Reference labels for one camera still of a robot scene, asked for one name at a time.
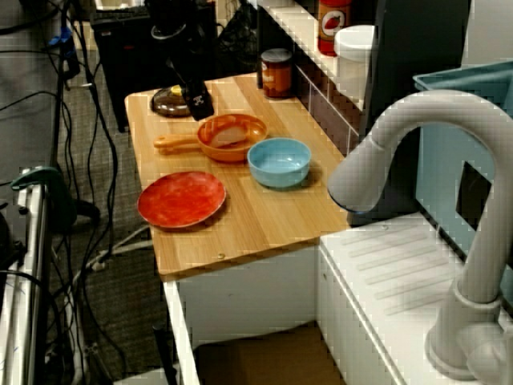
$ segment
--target sink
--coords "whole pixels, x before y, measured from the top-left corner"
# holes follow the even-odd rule
[[[426,335],[463,264],[422,214],[326,235],[320,249],[353,297],[396,383],[480,383],[450,379],[426,357]],[[511,325],[504,311],[499,324]]]

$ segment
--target gray faucet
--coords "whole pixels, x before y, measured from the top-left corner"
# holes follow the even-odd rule
[[[366,212],[378,202],[402,138],[428,123],[458,126],[481,141],[495,163],[490,190],[463,272],[426,336],[431,364],[452,379],[513,385],[513,330],[498,324],[499,285],[513,244],[513,120],[493,103],[461,91],[409,95],[388,107],[369,135],[329,177],[343,208]]]

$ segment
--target blue basket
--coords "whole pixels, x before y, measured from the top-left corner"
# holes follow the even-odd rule
[[[465,91],[489,100],[513,117],[513,62],[414,76],[419,91]]]
[[[469,92],[489,100],[513,117],[513,61],[417,75],[414,81],[420,91]],[[417,200],[468,253],[475,231],[456,213],[454,193],[459,190],[464,162],[493,181],[493,159],[473,136],[449,124],[422,128]]]

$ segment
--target orange pot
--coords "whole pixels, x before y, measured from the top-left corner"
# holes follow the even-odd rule
[[[220,162],[241,162],[248,150],[267,136],[267,127],[260,119],[244,114],[219,115],[203,122],[196,134],[159,136],[153,145],[159,150],[198,144],[206,156]]]

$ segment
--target saucepan handle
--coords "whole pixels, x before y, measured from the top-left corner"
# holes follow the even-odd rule
[[[161,135],[153,141],[155,148],[174,148],[184,144],[198,144],[198,137],[196,134]]]

